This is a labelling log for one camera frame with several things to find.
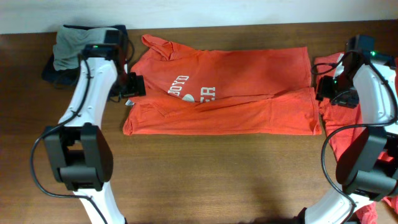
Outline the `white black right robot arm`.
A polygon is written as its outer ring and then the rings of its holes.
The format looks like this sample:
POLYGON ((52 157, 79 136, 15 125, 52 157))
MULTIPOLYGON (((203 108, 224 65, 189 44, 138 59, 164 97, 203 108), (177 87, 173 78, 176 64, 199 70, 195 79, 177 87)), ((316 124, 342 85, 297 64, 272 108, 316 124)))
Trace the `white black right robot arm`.
POLYGON ((384 197, 397 195, 397 93, 396 61, 374 49, 374 38, 350 38, 345 53, 329 65, 335 75, 320 72, 316 99, 333 106, 359 107, 363 122, 331 132, 324 145, 347 129, 362 129, 336 165, 336 180, 326 179, 331 189, 315 205, 304 208, 294 223, 350 223, 360 208, 384 197))

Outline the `orange McKinney soccer t-shirt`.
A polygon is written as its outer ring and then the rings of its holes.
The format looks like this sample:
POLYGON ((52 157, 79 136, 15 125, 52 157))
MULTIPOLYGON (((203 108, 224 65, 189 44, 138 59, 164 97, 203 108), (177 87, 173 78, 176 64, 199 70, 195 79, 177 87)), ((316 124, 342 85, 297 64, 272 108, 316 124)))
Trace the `orange McKinney soccer t-shirt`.
POLYGON ((196 50, 143 35, 132 67, 146 95, 132 99, 123 133, 319 135, 306 47, 196 50))

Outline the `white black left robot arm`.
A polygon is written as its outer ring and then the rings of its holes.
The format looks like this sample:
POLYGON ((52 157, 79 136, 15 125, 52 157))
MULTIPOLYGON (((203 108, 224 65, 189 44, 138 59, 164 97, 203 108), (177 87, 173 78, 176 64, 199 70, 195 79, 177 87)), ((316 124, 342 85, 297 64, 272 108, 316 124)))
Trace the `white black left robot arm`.
POLYGON ((113 154, 101 132, 111 92, 118 98, 145 96, 144 79, 127 70, 128 37, 108 30, 104 43, 87 44, 78 54, 79 77, 58 124, 46 127, 44 142, 53 176, 81 200, 92 223, 126 223, 111 188, 113 154))

